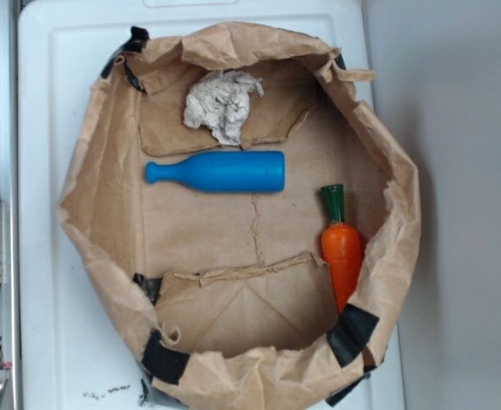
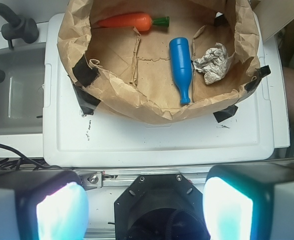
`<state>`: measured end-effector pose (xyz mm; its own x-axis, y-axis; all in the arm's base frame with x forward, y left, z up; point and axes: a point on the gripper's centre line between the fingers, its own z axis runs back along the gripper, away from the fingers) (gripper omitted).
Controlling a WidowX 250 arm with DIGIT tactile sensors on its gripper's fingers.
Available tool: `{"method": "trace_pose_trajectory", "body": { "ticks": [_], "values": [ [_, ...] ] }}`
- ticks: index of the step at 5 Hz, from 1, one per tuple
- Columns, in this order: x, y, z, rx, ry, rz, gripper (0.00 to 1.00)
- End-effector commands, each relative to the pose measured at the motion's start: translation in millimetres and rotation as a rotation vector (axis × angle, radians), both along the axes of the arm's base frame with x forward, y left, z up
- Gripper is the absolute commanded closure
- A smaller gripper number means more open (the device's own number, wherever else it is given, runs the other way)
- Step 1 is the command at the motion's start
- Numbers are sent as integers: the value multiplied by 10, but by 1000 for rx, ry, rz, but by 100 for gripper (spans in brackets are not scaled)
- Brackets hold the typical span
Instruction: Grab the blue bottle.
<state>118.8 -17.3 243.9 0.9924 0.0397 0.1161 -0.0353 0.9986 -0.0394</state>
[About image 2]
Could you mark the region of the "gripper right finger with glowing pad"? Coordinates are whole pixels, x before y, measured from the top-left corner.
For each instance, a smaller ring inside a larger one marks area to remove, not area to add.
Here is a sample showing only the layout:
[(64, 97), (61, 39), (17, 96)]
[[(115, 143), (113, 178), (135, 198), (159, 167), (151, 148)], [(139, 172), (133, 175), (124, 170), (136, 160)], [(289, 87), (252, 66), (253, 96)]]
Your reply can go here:
[(294, 163), (213, 166), (203, 213), (213, 240), (294, 240)]

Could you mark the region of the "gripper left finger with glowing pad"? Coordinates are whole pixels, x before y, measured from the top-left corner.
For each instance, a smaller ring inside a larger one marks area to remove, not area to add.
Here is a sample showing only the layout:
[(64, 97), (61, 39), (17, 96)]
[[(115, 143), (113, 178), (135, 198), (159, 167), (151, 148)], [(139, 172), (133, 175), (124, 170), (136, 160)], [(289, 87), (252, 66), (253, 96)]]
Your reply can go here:
[(82, 240), (89, 201), (72, 170), (0, 170), (0, 240)]

